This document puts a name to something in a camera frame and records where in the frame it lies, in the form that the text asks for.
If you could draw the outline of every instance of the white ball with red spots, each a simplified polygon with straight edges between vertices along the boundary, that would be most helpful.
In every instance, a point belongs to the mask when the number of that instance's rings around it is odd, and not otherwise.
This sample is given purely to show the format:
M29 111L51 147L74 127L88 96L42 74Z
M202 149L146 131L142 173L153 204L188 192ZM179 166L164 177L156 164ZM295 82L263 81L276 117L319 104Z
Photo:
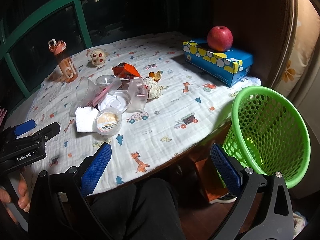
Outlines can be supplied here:
M106 54L103 49L95 49L91 52L91 62L94 66L99 66L106 61Z

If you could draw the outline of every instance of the box lid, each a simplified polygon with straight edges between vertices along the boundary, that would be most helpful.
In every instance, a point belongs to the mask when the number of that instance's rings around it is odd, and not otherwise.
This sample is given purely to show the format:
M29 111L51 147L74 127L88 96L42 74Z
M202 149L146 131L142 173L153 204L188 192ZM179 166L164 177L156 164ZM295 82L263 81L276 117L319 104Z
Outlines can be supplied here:
M226 52L215 52L208 46L205 39L185 41L182 45L185 52L191 53L212 64L223 67L230 73L237 73L253 64L253 55L243 50L231 47Z

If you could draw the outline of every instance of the shoe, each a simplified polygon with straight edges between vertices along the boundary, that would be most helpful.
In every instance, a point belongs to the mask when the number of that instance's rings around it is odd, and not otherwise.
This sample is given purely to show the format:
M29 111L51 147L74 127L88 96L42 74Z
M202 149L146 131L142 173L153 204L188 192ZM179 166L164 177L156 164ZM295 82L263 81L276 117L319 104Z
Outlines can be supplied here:
M236 199L237 199L237 197L235 195L227 193L220 198L217 198L217 199L210 201L209 203L210 204L213 204L213 203L228 204L228 203L232 203L232 202L236 201Z

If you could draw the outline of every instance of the round plastic container with label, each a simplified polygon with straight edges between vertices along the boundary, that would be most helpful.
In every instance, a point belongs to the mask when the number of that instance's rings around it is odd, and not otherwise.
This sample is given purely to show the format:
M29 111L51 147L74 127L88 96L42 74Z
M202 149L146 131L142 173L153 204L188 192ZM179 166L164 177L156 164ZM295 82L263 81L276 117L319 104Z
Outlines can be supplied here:
M99 112L93 123L95 132L101 135L115 135L121 128L122 116L116 108L106 108Z
M106 95L106 97L98 104L99 111L113 107L122 114L130 103L130 95L127 91L117 90L113 95Z

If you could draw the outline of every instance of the basket rim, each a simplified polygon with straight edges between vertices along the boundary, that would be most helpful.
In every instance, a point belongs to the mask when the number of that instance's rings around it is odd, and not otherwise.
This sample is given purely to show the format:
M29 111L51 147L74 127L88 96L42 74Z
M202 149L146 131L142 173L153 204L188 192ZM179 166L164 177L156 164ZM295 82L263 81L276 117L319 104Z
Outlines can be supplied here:
M306 127L305 122L303 121L302 116L300 115L299 111L294 107L294 105L283 95L279 94L278 92L262 87L262 86L249 86L246 88L243 88L237 95L235 100L232 103L232 109L231 109L231 122L233 126L233 133L235 134L235 139L238 144L239 150L243 157L245 158L246 162L248 165L251 165L252 168L260 174L266 174L260 166L256 163L252 155L250 154L247 145L245 144L244 138L242 136L241 130L240 130L240 123L239 123L239 105L242 102L242 99L246 97L247 95L256 95L257 93L263 93L267 92L268 94L274 94L275 98L281 98L282 100L285 101L286 107L289 106L291 109L288 109L292 112L293 115L298 117L296 120L298 123L298 126L300 127L302 132L302 138L304 142L304 153L303 153L303 160L300 165L300 168L297 172L297 174L292 178L286 181L286 185L288 188L292 188L296 186L304 177L304 175L307 172L309 162L310 162L310 138L309 138L309 133L308 129Z

